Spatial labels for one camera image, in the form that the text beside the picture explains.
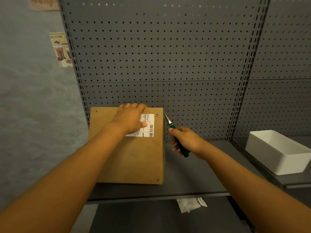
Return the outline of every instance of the person's right arm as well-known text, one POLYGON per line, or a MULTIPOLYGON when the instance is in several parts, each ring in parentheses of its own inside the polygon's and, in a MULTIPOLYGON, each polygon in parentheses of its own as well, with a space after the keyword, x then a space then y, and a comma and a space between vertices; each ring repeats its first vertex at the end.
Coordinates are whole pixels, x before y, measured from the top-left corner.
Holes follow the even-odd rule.
MULTIPOLYGON (((190 129, 179 127, 169 130, 186 149, 209 164, 258 232, 311 231, 310 208, 244 168, 190 129)), ((173 151, 178 149, 178 145, 173 147, 173 151)))

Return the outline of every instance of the hand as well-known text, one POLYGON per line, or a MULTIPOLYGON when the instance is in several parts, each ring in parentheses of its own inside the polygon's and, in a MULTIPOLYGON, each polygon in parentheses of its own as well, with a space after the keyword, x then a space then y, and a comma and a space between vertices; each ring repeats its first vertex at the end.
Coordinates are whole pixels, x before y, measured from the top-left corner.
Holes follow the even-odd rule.
POLYGON ((145 104, 137 103, 120 105, 111 122, 124 129, 125 135, 137 132, 140 128, 148 126, 148 123, 139 121, 145 108, 145 104))
MULTIPOLYGON (((191 131, 189 128, 179 127, 177 129, 170 128, 169 133, 172 137, 175 136, 187 150, 194 153, 199 159, 203 159, 202 151, 207 142, 195 132, 191 131)), ((172 139, 171 143, 172 145, 176 143, 175 138, 172 139)), ((178 149, 178 145, 172 148, 173 151, 177 151, 178 149)))

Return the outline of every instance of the person's left arm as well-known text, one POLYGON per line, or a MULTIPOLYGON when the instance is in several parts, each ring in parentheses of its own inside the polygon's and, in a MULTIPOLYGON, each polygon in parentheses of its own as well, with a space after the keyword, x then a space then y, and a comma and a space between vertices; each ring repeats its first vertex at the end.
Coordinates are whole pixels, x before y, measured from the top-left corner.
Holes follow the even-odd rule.
POLYGON ((121 105, 111 123, 0 213, 0 232, 69 232, 110 154, 139 122, 144 104, 121 105))

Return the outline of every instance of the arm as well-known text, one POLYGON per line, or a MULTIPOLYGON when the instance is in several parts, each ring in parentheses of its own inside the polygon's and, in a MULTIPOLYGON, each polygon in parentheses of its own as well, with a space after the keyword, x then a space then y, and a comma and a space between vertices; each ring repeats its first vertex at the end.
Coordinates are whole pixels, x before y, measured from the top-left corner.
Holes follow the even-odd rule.
POLYGON ((258 232, 310 232, 310 208, 244 168, 190 129, 169 130, 186 149, 209 164, 258 232))
POLYGON ((139 122, 146 107, 121 105, 111 123, 0 213, 0 232, 69 232, 112 151, 146 127, 139 122))

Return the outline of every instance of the crumpled paper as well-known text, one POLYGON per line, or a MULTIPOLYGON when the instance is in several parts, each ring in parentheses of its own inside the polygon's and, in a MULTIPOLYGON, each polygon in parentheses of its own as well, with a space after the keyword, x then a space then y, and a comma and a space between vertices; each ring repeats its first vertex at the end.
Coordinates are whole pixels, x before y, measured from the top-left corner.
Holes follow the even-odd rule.
POLYGON ((191 210, 200 208, 201 206, 207 207, 202 198, 177 199, 177 203, 181 213, 190 212, 191 210))

